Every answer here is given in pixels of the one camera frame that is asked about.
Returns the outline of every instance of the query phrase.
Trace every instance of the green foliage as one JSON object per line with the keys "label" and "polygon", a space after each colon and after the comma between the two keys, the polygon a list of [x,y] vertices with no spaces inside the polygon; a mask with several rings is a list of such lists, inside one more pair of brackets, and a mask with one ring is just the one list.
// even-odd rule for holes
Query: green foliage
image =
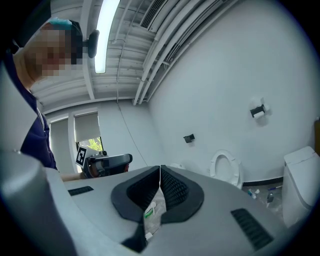
{"label": "green foliage", "polygon": [[90,145],[86,145],[88,148],[97,150],[97,151],[102,151],[102,144],[101,144],[101,139],[97,138],[98,141],[96,141],[94,138],[89,139]]}

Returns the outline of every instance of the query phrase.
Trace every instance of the ceiling light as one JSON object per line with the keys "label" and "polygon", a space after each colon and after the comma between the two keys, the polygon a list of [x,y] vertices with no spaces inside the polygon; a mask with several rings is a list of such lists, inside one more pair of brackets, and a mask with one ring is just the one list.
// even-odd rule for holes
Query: ceiling light
{"label": "ceiling light", "polygon": [[120,0],[103,0],[101,6],[98,24],[96,26],[96,29],[100,32],[96,48],[96,55],[94,57],[94,67],[96,73],[106,72],[109,34],[119,2]]}

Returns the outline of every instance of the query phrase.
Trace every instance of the person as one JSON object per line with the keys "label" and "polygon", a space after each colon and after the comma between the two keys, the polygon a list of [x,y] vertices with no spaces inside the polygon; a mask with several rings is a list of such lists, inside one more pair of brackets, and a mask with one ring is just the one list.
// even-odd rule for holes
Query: person
{"label": "person", "polygon": [[[83,54],[83,36],[77,22],[53,19],[46,23],[30,42],[15,55],[7,51],[6,70],[29,106],[37,114],[20,151],[38,159],[44,167],[57,170],[50,149],[49,126],[37,108],[37,99],[31,93],[33,84],[48,76],[58,76],[68,65],[80,64]],[[84,174],[61,175],[63,181],[85,179]]]}

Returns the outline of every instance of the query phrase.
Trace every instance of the roller shade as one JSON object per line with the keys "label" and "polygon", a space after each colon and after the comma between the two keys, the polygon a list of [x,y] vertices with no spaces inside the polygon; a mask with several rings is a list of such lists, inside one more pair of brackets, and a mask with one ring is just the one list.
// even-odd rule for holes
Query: roller shade
{"label": "roller shade", "polygon": [[74,174],[68,139],[68,119],[50,124],[50,148],[61,174]]}
{"label": "roller shade", "polygon": [[75,142],[82,142],[100,137],[98,113],[74,117]]}

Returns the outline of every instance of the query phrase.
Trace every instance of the linear light fixture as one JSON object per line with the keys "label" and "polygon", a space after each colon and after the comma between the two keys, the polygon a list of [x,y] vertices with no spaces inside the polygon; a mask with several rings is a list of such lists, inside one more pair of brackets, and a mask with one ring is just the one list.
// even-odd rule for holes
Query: linear light fixture
{"label": "linear light fixture", "polygon": [[107,47],[112,21],[120,0],[103,0],[96,29],[99,30],[94,68],[96,73],[106,72]]}

